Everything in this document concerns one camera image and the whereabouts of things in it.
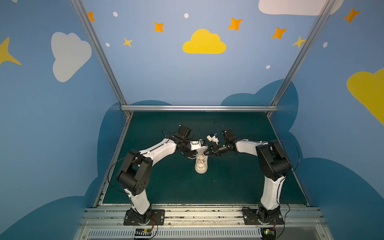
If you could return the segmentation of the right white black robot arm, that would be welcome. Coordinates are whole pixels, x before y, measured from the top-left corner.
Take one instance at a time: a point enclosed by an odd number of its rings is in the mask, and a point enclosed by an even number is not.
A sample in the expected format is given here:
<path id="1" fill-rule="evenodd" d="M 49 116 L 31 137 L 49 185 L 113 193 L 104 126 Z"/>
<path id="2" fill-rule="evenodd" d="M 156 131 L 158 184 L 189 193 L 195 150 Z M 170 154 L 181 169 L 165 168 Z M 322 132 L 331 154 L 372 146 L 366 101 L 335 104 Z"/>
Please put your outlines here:
<path id="1" fill-rule="evenodd" d="M 251 141 L 238 140 L 232 129 L 224 130 L 225 143 L 220 144 L 214 134 L 207 136 L 213 145 L 204 154 L 219 157 L 221 154 L 233 151 L 258 157 L 261 171 L 264 175 L 264 188 L 258 203 L 257 219 L 261 224 L 270 224 L 281 216 L 280 197 L 284 181 L 292 169 L 292 163 L 278 140 Z"/>

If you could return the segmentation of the white sneaker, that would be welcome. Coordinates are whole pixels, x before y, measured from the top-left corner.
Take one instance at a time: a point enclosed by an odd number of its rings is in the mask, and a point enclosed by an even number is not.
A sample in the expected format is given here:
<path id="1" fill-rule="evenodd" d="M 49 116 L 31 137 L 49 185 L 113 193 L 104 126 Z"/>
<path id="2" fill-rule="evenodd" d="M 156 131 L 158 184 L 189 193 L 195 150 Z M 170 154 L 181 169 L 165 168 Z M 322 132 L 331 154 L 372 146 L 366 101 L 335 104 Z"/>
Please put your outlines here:
<path id="1" fill-rule="evenodd" d="M 208 156 L 204 154 L 207 149 L 207 147 L 202 147 L 197 150 L 195 170 L 198 174 L 204 174 L 208 170 Z"/>

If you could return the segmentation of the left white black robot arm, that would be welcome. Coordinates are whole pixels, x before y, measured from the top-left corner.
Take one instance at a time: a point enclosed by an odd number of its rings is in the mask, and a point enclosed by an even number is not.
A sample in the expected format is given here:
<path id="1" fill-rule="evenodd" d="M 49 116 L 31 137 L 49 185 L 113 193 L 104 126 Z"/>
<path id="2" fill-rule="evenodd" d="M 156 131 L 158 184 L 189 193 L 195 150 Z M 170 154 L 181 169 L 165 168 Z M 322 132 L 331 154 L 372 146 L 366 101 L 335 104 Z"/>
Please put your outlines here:
<path id="1" fill-rule="evenodd" d="M 131 201 L 128 217 L 134 222 L 144 225 L 152 219 L 152 207 L 146 188 L 153 166 L 177 150 L 187 157 L 197 154 L 197 151 L 192 149 L 192 143 L 188 141 L 191 131 L 190 128 L 180 125 L 178 131 L 169 134 L 158 144 L 145 150 L 131 150 L 121 159 L 122 165 L 117 172 L 116 180 Z"/>

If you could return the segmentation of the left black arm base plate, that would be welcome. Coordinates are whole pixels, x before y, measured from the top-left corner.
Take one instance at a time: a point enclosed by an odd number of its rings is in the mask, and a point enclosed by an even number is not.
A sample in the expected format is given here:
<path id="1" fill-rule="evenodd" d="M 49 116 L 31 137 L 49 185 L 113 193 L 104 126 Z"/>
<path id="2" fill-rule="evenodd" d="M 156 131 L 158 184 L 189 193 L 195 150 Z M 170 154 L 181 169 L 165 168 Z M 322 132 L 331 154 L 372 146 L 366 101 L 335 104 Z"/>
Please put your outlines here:
<path id="1" fill-rule="evenodd" d="M 133 209 L 129 209 L 124 218 L 124 226 L 162 226 L 165 220 L 165 210 L 148 209 L 143 215 L 140 215 Z"/>

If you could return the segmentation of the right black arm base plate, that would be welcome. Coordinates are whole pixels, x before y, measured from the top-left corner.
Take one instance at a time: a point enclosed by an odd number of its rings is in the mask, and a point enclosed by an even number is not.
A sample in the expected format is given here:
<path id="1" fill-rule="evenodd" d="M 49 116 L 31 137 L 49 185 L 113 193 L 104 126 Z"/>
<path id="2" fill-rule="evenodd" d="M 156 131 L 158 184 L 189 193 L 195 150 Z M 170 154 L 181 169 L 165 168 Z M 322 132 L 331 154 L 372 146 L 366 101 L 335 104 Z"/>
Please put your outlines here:
<path id="1" fill-rule="evenodd" d="M 280 208 L 275 210 L 242 208 L 245 225 L 283 225 L 284 218 Z"/>

